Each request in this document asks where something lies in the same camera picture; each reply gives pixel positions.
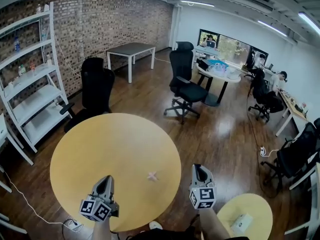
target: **round wooden table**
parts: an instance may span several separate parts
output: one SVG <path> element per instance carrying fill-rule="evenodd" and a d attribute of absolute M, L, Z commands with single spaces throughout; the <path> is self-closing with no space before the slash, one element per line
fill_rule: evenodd
<path fill-rule="evenodd" d="M 235 234 L 230 227 L 241 214 L 249 214 L 253 218 L 251 225 L 245 231 L 246 237 L 250 240 L 268 240 L 272 229 L 273 215 L 266 200 L 257 194 L 241 194 L 221 208 L 217 217 L 231 237 L 235 237 Z"/>
<path fill-rule="evenodd" d="M 147 179 L 156 172 L 157 181 Z M 142 117 L 110 113 L 92 117 L 72 128 L 56 146 L 50 165 L 53 192 L 75 220 L 93 228 L 79 214 L 82 199 L 101 178 L 114 178 L 119 217 L 112 231 L 148 224 L 173 201 L 181 178 L 181 162 L 171 138 Z"/>

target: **gray table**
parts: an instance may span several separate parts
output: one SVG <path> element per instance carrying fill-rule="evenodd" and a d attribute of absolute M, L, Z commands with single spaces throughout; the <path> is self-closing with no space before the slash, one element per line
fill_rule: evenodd
<path fill-rule="evenodd" d="M 132 64 L 136 63 L 136 55 L 151 51 L 151 69 L 154 69 L 156 47 L 152 44 L 145 44 L 140 42 L 130 42 L 124 45 L 120 45 L 115 48 L 111 48 L 106 51 L 106 57 L 108 60 L 108 69 L 111 70 L 110 54 L 128 57 L 128 82 L 132 82 Z"/>

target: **ceiling light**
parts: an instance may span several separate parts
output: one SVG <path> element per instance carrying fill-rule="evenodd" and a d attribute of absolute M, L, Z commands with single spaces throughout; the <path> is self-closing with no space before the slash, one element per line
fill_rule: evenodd
<path fill-rule="evenodd" d="M 283 35 L 283 36 L 287 37 L 287 35 L 286 35 L 286 34 L 282 33 L 281 31 L 279 31 L 278 29 L 274 28 L 273 26 L 270 26 L 270 25 L 268 25 L 268 24 L 266 24 L 266 23 L 264 23 L 264 22 L 262 22 L 262 21 L 260 21 L 260 20 L 258 20 L 258 22 L 259 22 L 259 23 L 261 23 L 262 25 L 265 25 L 266 27 L 268 27 L 268 28 L 270 28 L 270 29 L 274 30 L 274 31 L 277 31 L 279 34 L 281 34 L 281 35 Z"/>
<path fill-rule="evenodd" d="M 320 28 L 305 13 L 299 12 L 298 15 L 320 35 Z"/>
<path fill-rule="evenodd" d="M 181 2 L 183 2 L 183 3 L 188 3 L 188 4 L 196 4 L 196 5 L 203 5 L 203 6 L 215 7 L 213 4 L 202 3 L 202 2 L 192 2 L 192 1 L 183 1 L 183 0 L 181 0 Z"/>

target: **white wall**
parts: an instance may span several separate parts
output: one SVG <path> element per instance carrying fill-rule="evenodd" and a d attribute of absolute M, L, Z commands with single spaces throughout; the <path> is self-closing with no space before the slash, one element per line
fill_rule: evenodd
<path fill-rule="evenodd" d="M 306 103 L 311 122 L 320 118 L 320 49 L 305 43 L 288 43 L 282 62 L 282 68 L 288 74 L 285 89 L 299 102 Z M 305 122 L 302 119 L 295 117 L 294 121 L 299 130 L 303 129 Z"/>
<path fill-rule="evenodd" d="M 310 121 L 320 117 L 320 50 L 307 44 L 292 45 L 272 31 L 248 20 L 212 9 L 184 6 L 177 41 L 198 43 L 200 29 L 237 39 L 269 54 L 266 65 L 286 71 L 285 89 L 299 102 L 312 104 Z M 305 122 L 294 118 L 298 129 Z"/>
<path fill-rule="evenodd" d="M 212 9 L 184 6 L 177 41 L 189 41 L 196 46 L 200 29 L 216 32 L 263 50 L 269 54 L 267 65 L 274 64 L 276 71 L 281 66 L 281 55 L 287 41 L 260 25 Z"/>

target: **white shelving unit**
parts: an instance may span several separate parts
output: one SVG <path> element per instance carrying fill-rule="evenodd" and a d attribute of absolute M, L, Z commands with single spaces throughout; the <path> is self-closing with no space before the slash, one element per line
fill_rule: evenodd
<path fill-rule="evenodd" d="M 46 40 L 42 40 L 41 29 L 42 19 L 49 16 L 49 35 Z M 30 145 L 32 150 L 36 153 L 37 149 L 35 144 L 41 140 L 54 126 L 56 126 L 62 119 L 69 116 L 69 113 L 61 115 L 60 110 L 62 107 L 58 105 L 57 98 L 61 99 L 68 104 L 66 92 L 63 86 L 61 74 L 59 71 L 58 57 L 56 52 L 56 43 L 54 35 L 54 3 L 50 3 L 49 11 L 44 11 L 12 23 L 9 26 L 0 30 L 0 38 L 17 31 L 18 29 L 25 27 L 29 24 L 39 24 L 39 42 L 33 43 L 28 47 L 21 49 L 19 52 L 12 54 L 6 59 L 0 61 L 0 71 L 8 66 L 10 63 L 16 61 L 20 57 L 41 48 L 41 55 L 43 64 L 37 66 L 35 71 L 29 70 L 17 80 L 13 81 L 12 86 L 3 86 L 0 79 L 0 97 L 2 102 L 8 111 L 12 121 L 16 128 L 23 136 L 25 141 Z M 44 53 L 44 47 L 51 45 L 53 55 L 53 65 L 46 63 L 46 57 Z M 56 73 L 59 87 L 57 87 L 50 77 L 50 73 Z M 27 97 L 15 108 L 12 108 L 10 100 L 19 94 L 22 90 L 33 84 L 35 81 L 46 77 L 48 84 L 41 87 L 35 93 Z"/>

